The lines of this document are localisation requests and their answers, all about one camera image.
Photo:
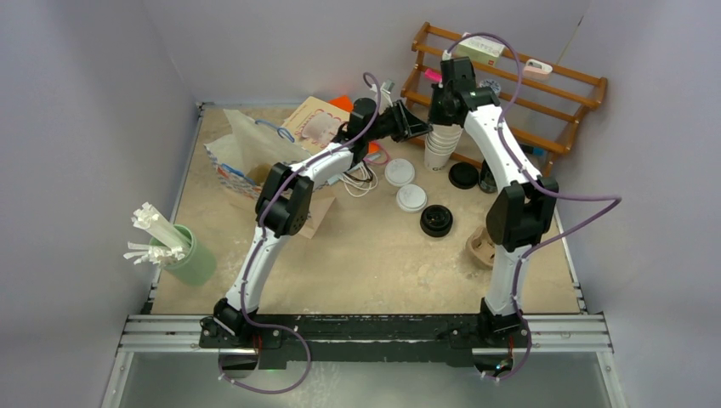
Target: gray wall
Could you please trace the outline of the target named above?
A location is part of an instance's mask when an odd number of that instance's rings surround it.
[[[400,85],[421,24],[490,31],[555,61],[589,0],[145,0],[190,91],[213,102],[351,95],[363,71]]]
[[[0,5],[0,406],[98,406],[195,106],[140,0]]]
[[[593,0],[563,60],[609,78],[557,174],[563,190],[624,197],[569,245],[634,407],[721,406],[719,12]],[[565,225],[593,210],[559,204]]]

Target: black lid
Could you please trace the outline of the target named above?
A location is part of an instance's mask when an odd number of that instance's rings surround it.
[[[451,170],[448,172],[448,179],[451,181],[451,184],[459,189],[472,189],[478,183],[478,169],[473,167],[472,164],[461,161],[451,167]]]
[[[453,225],[451,210],[437,204],[426,207],[421,212],[421,229],[435,238],[446,236]]]

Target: stack of cups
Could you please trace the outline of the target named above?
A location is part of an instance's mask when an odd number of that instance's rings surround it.
[[[423,164],[431,172],[439,172],[446,166],[451,154],[458,146],[463,128],[459,125],[434,125],[433,132],[426,136],[426,151]]]

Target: plastic lid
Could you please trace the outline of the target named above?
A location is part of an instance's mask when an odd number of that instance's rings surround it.
[[[421,213],[421,230],[435,238],[448,235],[453,225],[453,214],[446,207],[433,205]]]
[[[385,167],[385,179],[395,187],[403,187],[411,183],[415,177],[416,169],[406,159],[391,160]]]
[[[415,184],[406,184],[395,195],[398,207],[407,213],[417,213],[428,204],[428,196]]]
[[[472,164],[463,161],[454,164],[451,170],[448,171],[448,179],[451,181],[451,184],[462,190],[475,187],[478,183],[478,177],[478,169],[473,167]]]

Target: wooden shelf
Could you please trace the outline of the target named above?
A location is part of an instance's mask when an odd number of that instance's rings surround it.
[[[424,106],[430,105],[430,97],[418,92],[418,83],[420,82],[421,75],[426,70],[440,73],[438,69],[424,64],[426,54],[435,55],[438,57],[443,54],[442,49],[431,47],[425,43],[429,34],[435,35],[437,37],[442,37],[451,41],[459,40],[462,37],[459,33],[444,30],[439,27],[434,27],[430,25],[428,21],[423,24],[421,29],[413,38],[413,43],[411,45],[411,50],[417,53],[416,63],[411,70],[411,74],[408,76],[406,82],[403,84],[403,88],[400,90],[400,96],[406,98],[406,104],[408,105],[408,107],[412,107],[412,105],[416,103]],[[513,55],[507,49],[503,50],[502,56],[509,59],[513,58]],[[519,54],[519,59],[522,63],[525,63],[530,58],[533,57],[525,54]],[[518,80],[518,75],[515,72],[504,71],[494,66],[482,65],[475,61],[473,62],[473,65],[474,68],[479,71],[488,72],[492,75],[508,79],[509,81],[513,82],[516,82]],[[554,162],[560,156],[567,155],[571,151],[571,147],[576,141],[576,135],[578,133],[578,128],[581,125],[582,119],[589,111],[594,111],[599,106],[601,106],[605,97],[606,87],[608,86],[608,81],[606,80],[606,78],[597,78],[595,76],[590,76],[588,74],[574,71],[561,65],[550,65],[554,68],[554,75],[569,77],[570,79],[592,85],[593,92],[591,93],[591,96],[581,96],[561,88],[552,87],[543,82],[532,81],[527,78],[522,79],[522,83],[530,88],[538,89],[539,91],[542,91],[546,94],[552,94],[557,97],[568,99],[572,102],[579,104],[576,113],[574,115],[569,115],[560,110],[555,110],[549,106],[539,104],[528,99],[517,98],[515,101],[515,104],[519,106],[524,106],[525,108],[532,111],[536,111],[543,115],[551,116],[558,120],[566,122],[564,130],[562,131],[558,140],[555,142],[551,140],[546,140],[538,135],[524,131],[522,129],[509,126],[511,132],[514,133],[514,136],[518,141],[520,141],[521,143],[539,147],[547,152],[546,162],[543,164],[543,168],[541,169],[542,173],[545,175],[548,175],[551,172]],[[499,96],[501,99],[511,99],[510,93],[501,92]],[[423,141],[418,140],[415,142],[415,144],[422,145]],[[475,166],[479,166],[478,162],[468,159],[465,156],[455,155],[453,158],[469,162],[471,164],[474,164]]]

